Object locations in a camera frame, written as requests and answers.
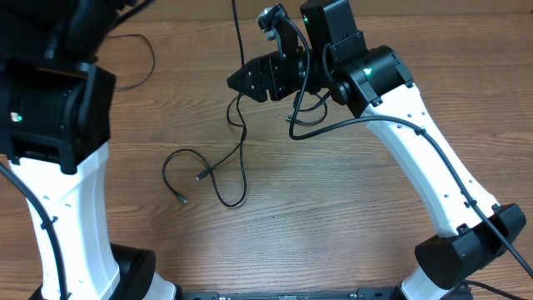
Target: wooden tabletop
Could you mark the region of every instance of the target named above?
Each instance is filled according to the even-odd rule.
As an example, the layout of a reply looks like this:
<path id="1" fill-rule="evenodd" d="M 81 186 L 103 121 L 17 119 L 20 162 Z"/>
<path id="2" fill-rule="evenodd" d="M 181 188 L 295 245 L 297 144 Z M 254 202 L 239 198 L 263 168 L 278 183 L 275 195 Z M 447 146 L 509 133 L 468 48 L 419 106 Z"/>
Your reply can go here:
<path id="1" fill-rule="evenodd" d="M 357 24 L 369 47 L 399 53 L 476 179 L 533 218 L 533 14 L 359 17 Z M 197 182 L 204 167 L 188 154 L 167 169 L 189 200 L 181 205 L 161 180 L 167 155 L 190 147 L 215 163 L 241 135 L 225 116 L 236 95 L 226 78 L 240 65 L 233 22 L 131 22 L 116 32 L 125 33 L 144 34 L 157 65 L 148 82 L 113 99 L 106 185 L 113 243 L 154 250 L 158 272 L 187 292 L 355 290 L 412 273 L 415 245 L 434 231 L 396 161 L 361 125 L 292 141 L 284 121 L 290 99 L 242 100 L 242 207 L 223 207 L 209 178 Z M 253 21 L 242 23 L 242 35 L 247 59 L 276 47 Z M 134 37 L 107 40 L 99 57 L 120 86 L 143 79 L 152 63 Z M 332 102 L 325 124 L 350 117 Z M 238 157 L 216 175 L 223 197 L 237 200 Z M 42 280 L 37 244 L 22 196 L 3 178 L 0 191 L 0 298 L 26 299 Z M 533 263 L 530 225 L 515 245 Z M 533 298 L 531 279 L 508 253 L 472 278 Z"/>

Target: wood grain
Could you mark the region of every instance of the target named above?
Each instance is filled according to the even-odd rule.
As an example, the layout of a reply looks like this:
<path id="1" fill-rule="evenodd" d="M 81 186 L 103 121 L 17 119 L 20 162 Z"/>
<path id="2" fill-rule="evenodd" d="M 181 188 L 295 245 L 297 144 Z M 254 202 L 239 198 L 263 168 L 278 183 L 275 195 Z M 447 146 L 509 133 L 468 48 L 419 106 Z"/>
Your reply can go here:
<path id="1" fill-rule="evenodd" d="M 279 1 L 293 17 L 300 15 L 305 0 Z M 254 19 L 263 8 L 278 1 L 237 0 L 241 19 Z M 350 0 L 356 16 L 398 16 L 472 13 L 529 13 L 532 0 Z M 230 0 L 175 1 L 157 0 L 145 12 L 135 16 L 137 21 L 232 20 Z"/>
<path id="2" fill-rule="evenodd" d="M 533 15 L 357 21 L 369 46 L 387 44 L 402 56 L 476 179 L 531 218 Z M 189 199 L 178 203 L 160 179 L 165 157 L 190 147 L 214 163 L 241 134 L 225 119 L 235 96 L 226 78 L 240 62 L 234 27 L 132 22 L 117 31 L 123 33 L 146 35 L 157 66 L 146 84 L 113 100 L 106 193 L 113 242 L 153 249 L 158 272 L 188 292 L 353 290 L 394 285 L 414 270 L 414 246 L 434 233 L 391 155 L 363 126 L 292 141 L 283 120 L 290 100 L 242 101 L 243 207 L 223 207 L 209 179 L 194 179 L 202 165 L 186 154 L 168 167 L 171 183 Z M 275 47 L 252 21 L 242 24 L 242 34 L 247 58 Z M 135 38 L 107 40 L 99 57 L 121 86 L 144 78 L 152 63 Z M 331 105 L 326 123 L 349 117 L 345 107 Z M 228 202 L 240 196 L 237 157 L 217 170 L 217 179 Z M 0 188 L 0 298 L 24 299 L 41 282 L 38 250 L 25 202 L 3 178 Z M 515 245 L 533 263 L 531 226 Z M 509 254 L 473 278 L 533 298 L 531 279 Z M 477 289 L 476 296 L 495 298 Z"/>

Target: wooden surface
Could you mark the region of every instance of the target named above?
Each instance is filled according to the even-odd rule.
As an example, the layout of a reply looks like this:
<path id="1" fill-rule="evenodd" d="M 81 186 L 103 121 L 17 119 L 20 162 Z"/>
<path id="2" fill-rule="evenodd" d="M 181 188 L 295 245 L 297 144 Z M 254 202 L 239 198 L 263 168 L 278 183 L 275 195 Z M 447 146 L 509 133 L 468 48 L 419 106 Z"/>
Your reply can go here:
<path id="1" fill-rule="evenodd" d="M 401 55 L 476 179 L 532 219 L 533 15 L 357 21 L 369 46 L 387 44 Z M 233 24 L 137 22 L 119 33 L 145 34 L 157 67 L 146 84 L 113 100 L 106 186 L 113 242 L 153 249 L 158 272 L 188 292 L 352 290 L 391 286 L 414 270 L 414 246 L 434 232 L 391 155 L 363 126 L 292 141 L 283 120 L 291 100 L 242 101 L 249 131 L 243 207 L 223 207 L 209 179 L 197 182 L 203 166 L 190 155 L 168 167 L 189 199 L 177 202 L 161 180 L 165 157 L 190 147 L 214 163 L 240 137 L 225 119 L 236 94 L 226 78 L 239 68 Z M 252 21 L 242 34 L 247 58 L 275 47 Z M 151 58 L 141 40 L 113 39 L 100 64 L 127 85 L 144 78 Z M 349 117 L 332 104 L 326 123 Z M 237 157 L 217 178 L 222 195 L 235 200 L 242 188 Z M 37 244 L 21 195 L 3 178 L 0 191 L 0 298 L 25 299 L 41 282 Z M 531 225 L 515 245 L 533 263 Z M 533 298 L 531 279 L 508 253 L 473 278 Z"/>
<path id="2" fill-rule="evenodd" d="M 240 19 L 254 19 L 263 8 L 281 2 L 293 17 L 305 0 L 236 0 Z M 529 13 L 533 0 L 350 0 L 356 16 L 471 13 Z M 232 20 L 231 0 L 157 0 L 138 21 Z"/>

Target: wooden table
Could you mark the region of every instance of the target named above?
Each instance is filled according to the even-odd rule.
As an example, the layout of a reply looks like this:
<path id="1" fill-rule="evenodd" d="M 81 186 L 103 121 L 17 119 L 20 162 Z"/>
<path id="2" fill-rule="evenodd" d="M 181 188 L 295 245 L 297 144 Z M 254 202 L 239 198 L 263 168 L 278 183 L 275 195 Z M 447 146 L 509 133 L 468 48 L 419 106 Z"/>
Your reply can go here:
<path id="1" fill-rule="evenodd" d="M 367 45 L 401 55 L 476 179 L 533 218 L 533 15 L 359 17 L 357 24 Z M 226 78 L 240 63 L 233 22 L 133 22 L 117 30 L 124 33 L 146 35 L 157 66 L 148 82 L 113 100 L 106 186 L 113 242 L 151 248 L 158 272 L 188 292 L 353 290 L 392 286 L 414 270 L 414 246 L 434 232 L 390 153 L 363 126 L 292 141 L 284 121 L 292 100 L 242 101 L 243 207 L 223 207 L 209 179 L 195 180 L 203 166 L 186 154 L 167 171 L 189 199 L 181 205 L 161 180 L 165 157 L 190 147 L 215 163 L 241 134 L 225 118 L 236 95 Z M 253 21 L 242 23 L 242 34 L 247 59 L 275 49 Z M 107 40 L 99 57 L 121 86 L 145 77 L 152 63 L 135 38 Z M 351 116 L 330 108 L 327 124 Z M 228 202 L 240 196 L 237 156 L 217 178 Z M 0 188 L 0 298 L 25 299 L 41 282 L 37 244 L 21 195 L 3 178 Z M 533 263 L 531 226 L 515 245 Z M 510 254 L 472 278 L 533 298 L 531 279 Z M 476 296 L 495 298 L 477 289 Z"/>

